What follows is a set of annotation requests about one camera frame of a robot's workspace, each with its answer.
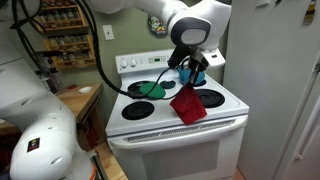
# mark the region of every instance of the black cable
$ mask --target black cable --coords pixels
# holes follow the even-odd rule
[[[134,92],[130,92],[130,91],[123,91],[120,88],[116,87],[109,79],[108,77],[105,75],[103,67],[102,67],[102,63],[101,63],[101,58],[100,58],[100,50],[99,50],[99,39],[98,39],[98,32],[97,32],[97,24],[94,18],[94,15],[92,13],[92,11],[89,8],[89,5],[87,4],[86,1],[81,0],[82,2],[80,2],[80,0],[75,0],[77,2],[77,4],[79,5],[80,9],[82,10],[84,16],[86,17],[88,23],[89,23],[89,28],[91,30],[92,33],[92,38],[93,38],[93,45],[94,45],[94,55],[96,58],[96,67],[99,71],[99,74],[101,76],[101,78],[105,81],[105,83],[114,91],[128,96],[132,99],[143,99],[143,98],[148,98],[148,94],[150,94],[154,88],[156,87],[158,81],[160,80],[161,76],[164,74],[164,72],[159,76],[157,82],[154,84],[154,86],[151,88],[151,90],[147,93],[147,94],[137,94]]]
[[[22,45],[24,46],[27,54],[31,58],[31,60],[35,63],[37,68],[47,77],[49,76],[48,72],[42,68],[40,63],[35,59],[34,56],[34,49],[31,46],[31,43],[29,42],[28,38],[24,34],[24,32],[21,30],[21,25],[19,22],[19,16],[18,16],[18,11],[17,11],[17,0],[12,0],[12,14],[13,14],[13,20],[15,24],[15,28],[17,30],[17,33],[19,35],[20,41]]]
[[[189,82],[192,80],[192,78],[194,78],[194,76],[195,76],[195,74],[192,75],[191,78],[188,79],[188,81],[180,88],[180,90],[175,95],[168,97],[168,98],[161,98],[161,100],[169,100],[169,99],[176,97],[182,91],[183,88],[185,88],[189,85]]]
[[[28,22],[30,23],[30,25],[33,27],[33,29],[35,29],[39,34],[41,35],[45,35],[43,32],[39,31],[39,29],[36,27],[36,25],[34,24],[34,17],[36,16],[36,14],[38,14],[41,10],[41,7],[42,7],[42,1],[39,1],[40,2],[40,5],[39,5],[39,9],[37,11],[37,13],[35,13],[34,17],[30,17],[29,13],[28,13],[28,10],[26,8],[26,4],[24,3],[24,0],[19,0],[20,2],[20,5],[21,5],[21,8],[22,8],[22,11],[24,12],[24,15],[26,16]],[[42,25],[39,26],[44,32],[46,32],[46,30],[44,29],[44,27]]]

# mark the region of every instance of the white stove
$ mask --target white stove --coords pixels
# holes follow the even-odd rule
[[[172,52],[117,56],[121,89],[128,91],[138,81],[156,81],[168,68]],[[169,105],[172,99],[131,99],[118,95],[106,133],[110,149],[129,179],[232,180],[249,107],[209,76],[205,80],[206,84],[195,87],[196,91],[216,91],[223,95],[224,102],[206,108],[207,116],[191,125],[185,125]],[[183,86],[176,70],[165,73],[159,83],[162,81],[175,82],[174,88],[165,90],[165,98],[175,95]],[[124,118],[123,110],[136,102],[151,103],[154,111],[138,120]]]
[[[128,90],[128,87],[138,81],[156,81],[159,74],[166,69],[167,60],[170,58],[172,50],[155,51],[148,53],[129,54],[116,57],[117,69],[122,78],[121,89]],[[227,91],[223,86],[217,83],[209,76],[205,76],[206,84],[195,89],[211,89],[221,93],[225,102],[216,108],[207,108],[207,116],[196,122],[214,120],[222,117],[247,114],[249,107],[241,100]],[[160,79],[162,81],[175,81],[173,89],[166,90],[165,97],[171,97],[176,94],[183,86],[179,81],[179,74],[176,70],[169,70]],[[121,116],[123,109],[134,102],[146,101],[154,105],[154,112],[141,120],[127,120]],[[140,132],[164,127],[171,127],[183,124],[183,121],[169,105],[171,100],[148,100],[131,99],[125,95],[119,94],[115,102],[106,132],[108,136]]]

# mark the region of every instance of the spice rack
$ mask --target spice rack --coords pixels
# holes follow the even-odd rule
[[[58,70],[96,64],[90,35],[48,37],[44,42],[48,50],[63,52],[62,55],[53,58],[54,66]]]
[[[52,58],[57,70],[96,64],[87,21],[74,0],[42,0],[36,20],[47,32],[46,48],[62,52],[61,56]]]
[[[36,20],[46,31],[88,27],[81,9],[72,0],[42,0]]]

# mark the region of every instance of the oven handle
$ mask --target oven handle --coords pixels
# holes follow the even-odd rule
[[[178,135],[170,138],[164,139],[156,139],[150,141],[143,142],[127,142],[123,137],[112,138],[109,139],[109,144],[111,149],[139,149],[144,148],[144,150],[154,149],[156,147],[173,147],[173,146],[181,146],[192,144],[192,142],[199,143],[200,141],[206,142],[214,139],[218,139],[219,137],[225,135],[227,132],[231,132],[232,130],[238,129],[240,127],[244,127],[247,123],[248,116],[237,117],[236,121],[230,126],[224,126],[221,128],[210,129],[207,131],[186,134],[186,135]]]

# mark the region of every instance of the oven door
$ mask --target oven door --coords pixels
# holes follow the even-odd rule
[[[232,179],[247,115],[108,138],[130,180]]]

